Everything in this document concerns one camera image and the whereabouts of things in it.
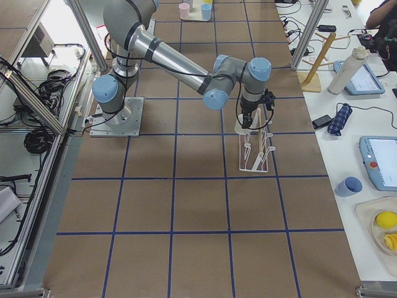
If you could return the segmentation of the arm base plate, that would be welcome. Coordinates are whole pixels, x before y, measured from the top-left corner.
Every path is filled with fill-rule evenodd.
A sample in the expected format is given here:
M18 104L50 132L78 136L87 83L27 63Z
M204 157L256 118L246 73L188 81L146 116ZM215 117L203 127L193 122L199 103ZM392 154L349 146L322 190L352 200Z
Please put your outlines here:
M93 120L89 135L92 137L138 137L143 113L143 97L126 97L124 108L112 118L104 114L99 104L96 113L101 116Z

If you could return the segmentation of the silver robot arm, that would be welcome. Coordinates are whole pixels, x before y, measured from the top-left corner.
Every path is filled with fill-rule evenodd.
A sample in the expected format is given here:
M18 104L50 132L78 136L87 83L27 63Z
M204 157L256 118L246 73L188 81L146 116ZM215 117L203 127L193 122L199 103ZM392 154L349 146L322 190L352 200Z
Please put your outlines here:
M218 55L209 72L147 31L157 8L157 1L110 1L103 11L104 25L121 50L163 68L202 95L211 110L222 109L235 84L243 84L238 118L242 129L251 128L253 112L260 104L273 111L275 96L265 88L272 69L269 60Z

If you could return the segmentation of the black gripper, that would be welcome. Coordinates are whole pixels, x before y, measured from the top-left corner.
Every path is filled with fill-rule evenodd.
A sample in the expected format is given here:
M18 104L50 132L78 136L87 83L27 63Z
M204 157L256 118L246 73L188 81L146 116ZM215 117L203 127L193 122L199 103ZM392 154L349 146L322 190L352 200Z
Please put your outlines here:
M243 123L242 128L247 129L248 124L253 123L253 113L256 111L257 106L241 106L241 110L243 113Z

